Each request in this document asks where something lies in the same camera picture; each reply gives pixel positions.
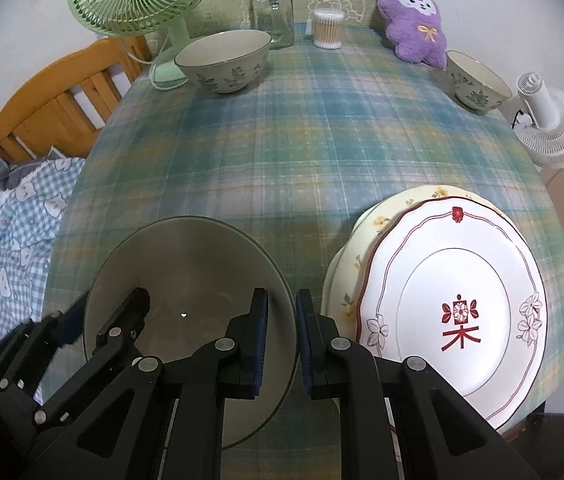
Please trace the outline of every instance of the purple plush toy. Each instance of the purple plush toy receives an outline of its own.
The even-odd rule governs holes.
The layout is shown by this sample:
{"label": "purple plush toy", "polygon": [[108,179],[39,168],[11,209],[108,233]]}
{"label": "purple plush toy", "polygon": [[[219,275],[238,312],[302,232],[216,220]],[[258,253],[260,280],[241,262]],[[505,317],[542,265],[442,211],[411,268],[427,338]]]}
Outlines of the purple plush toy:
{"label": "purple plush toy", "polygon": [[409,63],[446,68],[446,36],[436,4],[431,0],[377,0],[387,22],[386,37],[395,56]]}

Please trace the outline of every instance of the blue gingham blanket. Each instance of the blue gingham blanket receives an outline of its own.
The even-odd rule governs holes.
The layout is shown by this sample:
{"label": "blue gingham blanket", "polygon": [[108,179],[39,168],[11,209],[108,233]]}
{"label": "blue gingham blanket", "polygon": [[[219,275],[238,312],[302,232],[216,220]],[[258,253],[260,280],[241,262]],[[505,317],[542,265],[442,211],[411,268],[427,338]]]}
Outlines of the blue gingham blanket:
{"label": "blue gingham blanket", "polygon": [[0,205],[0,339],[27,318],[42,317],[44,288],[53,241],[81,158],[41,165]]}

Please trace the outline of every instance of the fan stand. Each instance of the fan stand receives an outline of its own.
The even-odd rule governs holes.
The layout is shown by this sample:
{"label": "fan stand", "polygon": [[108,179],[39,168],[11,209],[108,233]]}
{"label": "fan stand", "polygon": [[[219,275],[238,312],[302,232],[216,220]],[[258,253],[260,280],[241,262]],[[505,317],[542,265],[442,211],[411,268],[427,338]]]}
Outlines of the fan stand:
{"label": "fan stand", "polygon": [[188,78],[175,64],[175,56],[191,43],[191,38],[188,35],[187,23],[180,16],[170,20],[166,28],[171,38],[171,47],[160,52],[156,57],[152,79],[158,88],[171,90],[179,88],[188,81]]}

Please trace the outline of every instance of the bowl rim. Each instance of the bowl rim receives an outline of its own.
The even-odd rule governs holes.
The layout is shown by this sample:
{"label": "bowl rim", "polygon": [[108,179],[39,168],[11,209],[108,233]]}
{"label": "bowl rim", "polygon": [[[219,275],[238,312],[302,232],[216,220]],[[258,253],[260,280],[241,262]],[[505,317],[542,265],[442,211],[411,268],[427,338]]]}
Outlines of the bowl rim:
{"label": "bowl rim", "polygon": [[[91,291],[93,289],[93,286],[95,285],[95,281],[97,280],[97,277],[99,276],[101,269],[106,265],[106,263],[113,256],[113,254],[121,247],[121,245],[126,243],[126,241],[129,238],[136,235],[139,231],[142,231],[143,229],[146,229],[147,227],[150,227],[150,226],[153,226],[155,224],[162,223],[162,222],[166,223],[166,222],[169,222],[169,221],[177,221],[177,220],[182,220],[182,219],[207,221],[207,222],[210,222],[210,223],[220,224],[224,227],[231,229],[232,231],[235,231],[238,235],[241,235],[241,237],[244,238],[246,241],[253,244],[262,253],[262,255],[271,263],[273,268],[277,271],[282,283],[284,284],[284,288],[286,289],[286,294],[287,294],[287,297],[288,297],[289,302],[291,304],[291,309],[293,311],[293,317],[297,321],[297,310],[295,308],[295,298],[294,298],[293,293],[291,291],[291,287],[288,285],[288,282],[286,281],[286,277],[282,273],[281,269],[279,268],[279,266],[277,265],[277,263],[275,262],[273,257],[270,254],[268,254],[267,250],[265,250],[265,248],[262,247],[262,245],[257,240],[255,240],[255,238],[250,236],[248,233],[242,231],[242,229],[235,227],[234,225],[229,224],[228,222],[222,221],[222,220],[217,219],[217,218],[212,218],[212,217],[209,217],[209,216],[199,216],[199,215],[180,215],[180,216],[167,216],[165,218],[160,218],[160,219],[154,220],[152,222],[148,222],[146,225],[143,225],[143,226],[137,228],[135,231],[130,233],[127,237],[124,237],[124,239],[121,240],[114,247],[113,250],[111,250],[111,252],[108,254],[108,256],[106,257],[104,262],[97,269],[95,276],[91,280],[90,285],[88,286],[88,289],[85,292],[86,298],[85,298],[85,302],[84,302],[84,314],[82,316],[82,327],[85,326],[86,310],[87,310],[88,305],[89,305],[90,294],[91,294]],[[262,424],[260,424],[257,428],[255,428],[255,430],[253,430],[252,433],[249,433],[247,436],[238,440],[237,442],[234,442],[232,444],[228,444],[228,446],[222,446],[222,450],[230,449],[231,447],[237,446],[238,444],[241,444],[242,442],[248,440],[253,435],[255,435],[257,432],[262,430],[262,428],[265,427],[265,425],[267,425],[273,419],[273,417],[277,414],[281,405],[286,400],[286,397],[288,397],[288,394],[291,391],[291,386],[293,385],[293,381],[295,380],[295,374],[297,373],[297,367],[298,367],[298,357],[300,355],[300,336],[299,336],[299,333],[298,333],[298,330],[297,330],[297,323],[294,323],[293,325],[295,327],[295,357],[293,358],[293,367],[291,368],[291,373],[289,375],[288,382],[286,383],[286,388],[284,389],[284,392],[282,393],[282,396],[280,397],[279,402],[277,403],[277,405],[275,406],[273,411],[270,413],[270,415],[267,417],[267,419],[264,422],[262,422]],[[88,352],[86,352],[86,336],[83,333],[82,333],[82,345],[81,345],[81,347],[82,347],[82,350],[84,352],[84,357],[86,358],[86,362],[90,361],[90,358],[88,357]]]}
{"label": "bowl rim", "polygon": [[[507,93],[503,94],[502,92],[500,92],[499,90],[493,88],[491,85],[484,83],[483,81],[479,80],[478,78],[476,78],[476,76],[474,76],[473,74],[471,74],[470,72],[468,72],[468,70],[466,70],[464,67],[462,67],[455,59],[453,59],[450,54],[460,54],[461,56],[467,57],[468,59],[472,59],[473,61],[475,61],[476,63],[482,65],[482,67],[484,67],[486,70],[488,70],[489,72],[491,72],[492,75],[495,76],[495,78],[497,78],[503,85],[504,88],[507,89]],[[478,59],[475,59],[475,57],[473,56],[469,56],[468,54],[465,54],[464,52],[460,51],[460,50],[447,50],[446,51],[446,57],[453,62],[458,68],[460,68],[461,70],[464,70],[468,75],[470,75],[471,77],[473,77],[478,83],[480,83],[482,86],[485,86],[486,88],[494,91],[497,94],[500,94],[502,96],[504,96],[507,99],[511,99],[513,97],[513,92],[511,91],[510,87],[507,85],[507,83],[504,81],[504,79],[502,79],[499,75],[497,75],[495,72],[493,72],[488,66],[486,66],[483,62],[479,61]]]}
{"label": "bowl rim", "polygon": [[[182,63],[178,63],[177,62],[177,58],[182,54],[182,52],[184,52],[187,48],[191,47],[192,45],[194,45],[195,43],[197,43],[198,41],[202,41],[202,40],[207,40],[208,38],[214,38],[217,36],[222,36],[224,34],[234,34],[235,32],[261,32],[262,34],[266,34],[268,36],[268,41],[267,44],[265,44],[264,46],[261,46],[259,49],[257,50],[253,50],[251,52],[248,52],[247,54],[242,54],[241,56],[238,57],[231,57],[230,59],[225,59],[223,61],[217,61],[215,63],[208,63],[208,64],[192,64],[192,65],[186,65],[186,64],[182,64]],[[243,59],[245,57],[248,56],[252,56],[253,54],[257,54],[258,52],[261,52],[262,50],[264,50],[265,48],[268,48],[271,45],[271,35],[268,32],[265,32],[263,30],[257,30],[256,28],[237,28],[235,30],[224,30],[223,32],[217,32],[216,34],[211,34],[210,36],[203,36],[201,38],[196,38],[195,40],[191,41],[191,43],[189,43],[187,46],[185,46],[182,50],[179,51],[179,53],[177,54],[177,56],[175,56],[175,64],[177,66],[183,67],[183,68],[207,68],[207,67],[212,67],[212,66],[218,66],[224,63],[229,63],[232,61],[236,61],[238,59]]]}

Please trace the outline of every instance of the white fan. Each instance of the white fan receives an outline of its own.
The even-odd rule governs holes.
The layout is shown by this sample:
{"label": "white fan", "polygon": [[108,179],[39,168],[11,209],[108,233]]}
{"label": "white fan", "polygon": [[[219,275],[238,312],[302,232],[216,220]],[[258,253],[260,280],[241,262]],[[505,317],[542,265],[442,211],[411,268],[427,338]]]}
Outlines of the white fan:
{"label": "white fan", "polygon": [[541,168],[564,168],[564,92],[527,72],[518,78],[518,95],[531,120],[520,121],[514,130],[531,161]]}

